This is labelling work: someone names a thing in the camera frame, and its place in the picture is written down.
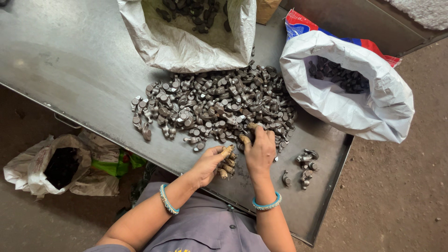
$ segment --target plastic bag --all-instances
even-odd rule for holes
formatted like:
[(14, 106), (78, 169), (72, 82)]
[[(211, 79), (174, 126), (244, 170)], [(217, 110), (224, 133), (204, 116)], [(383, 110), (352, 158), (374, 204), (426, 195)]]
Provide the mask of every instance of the plastic bag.
[(120, 193), (118, 182), (117, 177), (104, 171), (89, 169), (83, 177), (70, 187), (70, 192), (88, 196), (117, 196)]
[(36, 154), (45, 146), (49, 146), (54, 141), (49, 135), (44, 141), (33, 145), (26, 151), (20, 153), (3, 167), (3, 174), (6, 181), (16, 185), (16, 190), (30, 191), (28, 185), (28, 166), (36, 157)]
[[(70, 184), (56, 189), (43, 173), (47, 168), (47, 165), (53, 156), (53, 153), (58, 148), (77, 148), (77, 156), (79, 166), (76, 173), (73, 175)], [(47, 193), (62, 194), (67, 191), (87, 170), (90, 168), (90, 151), (75, 135), (61, 135), (56, 138), (49, 146), (43, 147), (33, 158), (28, 166), (28, 185), (30, 186), (30, 192), (32, 195), (37, 195), (37, 198), (43, 198)]]
[[(56, 189), (44, 174), (53, 153), (58, 148), (77, 148), (78, 169), (67, 186)], [(50, 135), (46, 140), (28, 148), (13, 158), (4, 168), (5, 180), (16, 185), (16, 190), (30, 191), (43, 198), (47, 193), (62, 194), (66, 192), (90, 167), (90, 151), (75, 135), (61, 135), (53, 139)]]
[(118, 5), (132, 42), (148, 66), (176, 73), (245, 67), (255, 38), (256, 0), (228, 1), (231, 33), (224, 29), (225, 1), (218, 2), (220, 9), (208, 34), (193, 32), (190, 17), (163, 20), (155, 11), (167, 10), (161, 0), (118, 0)]
[(144, 166), (147, 162), (142, 157), (120, 148), (89, 130), (83, 129), (78, 137), (91, 152), (91, 167), (103, 170), (112, 176), (120, 178), (125, 175), (129, 164), (135, 169)]
[[(371, 41), (339, 39), (293, 10), (286, 17), (286, 27), (288, 41), (280, 67), (291, 97), (302, 108), (347, 134), (397, 143), (406, 138), (414, 100), (411, 89), (392, 68), (399, 59), (382, 55)], [(311, 78), (308, 62), (316, 56), (358, 71), (369, 80), (370, 92), (347, 94), (329, 78)]]

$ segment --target white plastic bag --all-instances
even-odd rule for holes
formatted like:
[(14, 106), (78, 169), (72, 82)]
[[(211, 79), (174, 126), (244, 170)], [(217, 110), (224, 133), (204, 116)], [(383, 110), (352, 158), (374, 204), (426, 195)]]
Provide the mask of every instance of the white plastic bag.
[(16, 190), (30, 191), (30, 186), (28, 185), (28, 166), (35, 158), (36, 154), (43, 147), (49, 146), (53, 140), (53, 136), (49, 135), (44, 141), (40, 141), (9, 161), (5, 167), (3, 167), (5, 180), (15, 184)]
[[(322, 56), (369, 79), (370, 93), (346, 94), (329, 81), (311, 78), (313, 56)], [(291, 97), (308, 113), (345, 133), (401, 143), (414, 115), (411, 89), (376, 53), (312, 30), (290, 38), (280, 59)]]
[(88, 196), (117, 196), (118, 182), (117, 177), (91, 168), (70, 187), (70, 192)]
[(162, 0), (118, 0), (118, 5), (136, 50), (149, 66), (176, 73), (245, 67), (255, 39), (256, 0), (228, 0), (231, 33), (224, 29), (225, 0), (217, 1), (220, 9), (208, 34), (193, 32), (190, 17), (163, 20), (155, 11), (166, 9)]
[[(48, 180), (47, 176), (43, 173), (50, 162), (53, 153), (58, 148), (72, 147), (77, 148), (78, 156), (78, 170), (72, 178), (72, 182), (58, 190)], [(81, 143), (75, 135), (62, 135), (49, 146), (43, 147), (31, 160), (28, 165), (28, 186), (32, 195), (37, 195), (37, 198), (43, 198), (47, 193), (62, 194), (67, 191), (87, 170), (90, 168), (90, 151), (87, 147)]]

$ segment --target woman's right hand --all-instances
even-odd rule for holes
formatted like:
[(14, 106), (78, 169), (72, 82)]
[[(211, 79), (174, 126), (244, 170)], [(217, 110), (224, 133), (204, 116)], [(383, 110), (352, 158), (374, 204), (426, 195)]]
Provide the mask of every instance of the woman's right hand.
[(265, 131), (263, 127), (255, 128), (255, 142), (244, 146), (247, 169), (252, 179), (269, 178), (269, 169), (276, 156), (276, 137), (273, 131)]

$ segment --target bangle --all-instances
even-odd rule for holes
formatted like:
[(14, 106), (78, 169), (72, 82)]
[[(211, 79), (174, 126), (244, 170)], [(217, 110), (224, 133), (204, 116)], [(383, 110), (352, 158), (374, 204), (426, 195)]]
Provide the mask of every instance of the bangle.
[(265, 210), (272, 209), (272, 208), (274, 208), (274, 207), (280, 205), (280, 202), (281, 202), (281, 199), (282, 199), (280, 193), (276, 192), (276, 195), (277, 195), (277, 200), (274, 201), (274, 203), (272, 203), (272, 204), (270, 204), (270, 205), (261, 206), (261, 205), (255, 203), (255, 197), (254, 197), (254, 199), (252, 200), (252, 204), (254, 205), (254, 207), (255, 207), (257, 210), (263, 210), (263, 211), (265, 211)]
[(165, 194), (165, 187), (167, 187), (166, 184), (162, 184), (160, 186), (160, 198), (162, 198), (162, 201), (165, 205), (165, 207), (168, 209), (168, 211), (172, 214), (178, 214), (180, 209), (174, 209), (174, 207), (171, 206), (169, 203), (167, 196)]

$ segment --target brown paper bag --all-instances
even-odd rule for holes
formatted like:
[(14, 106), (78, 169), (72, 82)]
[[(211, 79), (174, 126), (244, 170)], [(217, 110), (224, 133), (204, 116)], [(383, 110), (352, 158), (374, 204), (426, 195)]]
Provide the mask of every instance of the brown paper bag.
[(257, 23), (265, 25), (271, 19), (281, 0), (257, 0)]

